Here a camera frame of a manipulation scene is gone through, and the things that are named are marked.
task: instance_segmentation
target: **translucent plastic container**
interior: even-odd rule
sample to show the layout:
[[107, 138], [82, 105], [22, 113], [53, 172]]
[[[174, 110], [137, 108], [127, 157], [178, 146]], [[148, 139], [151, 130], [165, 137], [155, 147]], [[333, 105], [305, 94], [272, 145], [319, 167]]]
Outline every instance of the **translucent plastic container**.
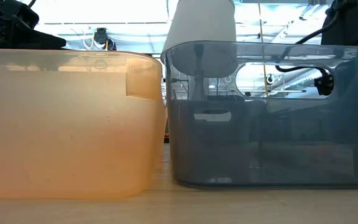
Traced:
[[179, 183], [358, 186], [358, 47], [189, 42], [162, 58]]
[[0, 198], [121, 198], [162, 155], [156, 60], [125, 52], [0, 50]]

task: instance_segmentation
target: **wooden table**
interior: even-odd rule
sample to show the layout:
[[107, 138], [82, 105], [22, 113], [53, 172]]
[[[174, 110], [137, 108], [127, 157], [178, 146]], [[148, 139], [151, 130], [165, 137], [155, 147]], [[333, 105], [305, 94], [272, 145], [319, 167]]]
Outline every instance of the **wooden table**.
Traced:
[[122, 201], [0, 201], [0, 224], [358, 224], [358, 190], [193, 190], [172, 183], [168, 153], [156, 175]]

